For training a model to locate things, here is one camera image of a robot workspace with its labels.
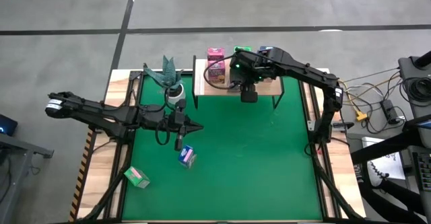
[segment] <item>wooden table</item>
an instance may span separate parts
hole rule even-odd
[[[106,104],[119,106],[123,102],[131,71],[139,71],[139,69],[117,69],[112,71],[108,85],[108,91],[106,94]],[[311,94],[307,84],[304,85],[306,86],[304,87],[306,102],[312,120],[315,117],[311,102]],[[323,93],[320,89],[316,89],[316,96],[319,103],[319,109],[322,110]],[[335,114],[334,120],[340,120],[339,113]],[[333,137],[337,137],[344,141],[346,140],[344,134],[340,132],[333,131]],[[72,209],[69,216],[70,221],[76,218],[85,217],[93,209],[94,205],[97,204],[108,188],[110,175],[112,173],[112,164],[114,161],[116,144],[109,143],[97,151],[92,152],[93,148],[96,148],[97,146],[100,146],[106,142],[108,142],[108,137],[104,133],[96,134],[95,132],[89,130],[81,161],[81,167],[78,173],[75,194],[73,196]],[[122,166],[124,162],[124,153],[126,152],[127,146],[122,146],[122,148],[122,157],[119,159],[120,166]],[[337,141],[332,141],[330,144],[328,144],[328,150],[337,189],[341,192],[352,208],[358,214],[365,217],[364,206],[362,204],[362,198],[360,196],[360,191],[356,182],[348,146]],[[114,217],[116,214],[119,192],[120,186],[116,189],[113,197],[110,217]],[[324,189],[324,192],[329,216],[333,217],[334,215],[331,208],[331,195],[327,188]]]

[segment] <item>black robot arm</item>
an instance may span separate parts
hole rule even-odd
[[[275,79],[281,76],[290,76],[323,90],[323,113],[316,121],[312,141],[328,143],[334,113],[343,106],[343,90],[336,76],[310,67],[309,63],[300,63],[289,53],[276,47],[257,53],[240,49],[230,61],[230,80],[234,85],[240,85],[243,102],[257,101],[255,83],[264,78]]]
[[[154,130],[159,143],[159,131],[167,132],[168,136],[170,133],[177,133],[175,150],[180,151],[183,137],[203,128],[185,114],[185,100],[178,101],[175,109],[166,115],[164,107],[159,105],[114,107],[86,100],[71,92],[51,93],[48,97],[51,99],[45,108],[48,116],[76,119],[102,129],[116,139],[126,139],[127,133],[137,128]]]

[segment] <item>gray floor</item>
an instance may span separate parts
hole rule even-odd
[[[0,0],[0,30],[118,29],[127,0]],[[431,24],[431,0],[135,0],[129,28],[222,26],[373,26]],[[117,35],[0,36],[0,113],[19,122],[16,137],[55,149],[28,176],[14,223],[66,221],[86,126],[44,113],[47,94],[73,91],[101,100]],[[191,68],[208,46],[278,46],[302,62],[349,79],[397,66],[399,57],[430,50],[431,30],[127,35],[120,69],[160,68],[162,55]],[[394,72],[362,79],[378,83]],[[379,100],[373,93],[370,101]],[[396,91],[394,105],[411,110]],[[343,109],[353,120],[350,108]],[[377,112],[373,122],[382,126]],[[385,136],[400,130],[388,130]],[[365,133],[360,126],[351,133]],[[381,218],[366,205],[371,219]]]

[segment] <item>green mat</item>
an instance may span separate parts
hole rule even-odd
[[[193,105],[191,77],[184,77],[187,114],[205,128],[187,135],[197,158],[178,162],[176,135],[158,145],[154,131],[136,134],[131,165],[151,180],[129,183],[124,220],[321,220],[312,161],[304,154],[306,125],[298,82],[284,79],[276,110],[269,96],[245,104],[232,96],[200,96]],[[145,78],[142,104],[162,104],[163,93]]]

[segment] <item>wooden shelf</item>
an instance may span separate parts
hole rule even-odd
[[[230,78],[230,59],[225,60],[226,78],[225,83],[215,83],[220,87],[228,87]],[[216,89],[210,86],[203,78],[203,72],[208,66],[207,59],[196,59],[194,64],[193,73],[195,74],[195,96],[239,96],[240,92],[232,92],[227,89]],[[279,78],[269,81],[269,82],[259,82],[256,84],[256,92],[260,96],[279,96],[281,95],[283,89],[281,88],[281,81]]]

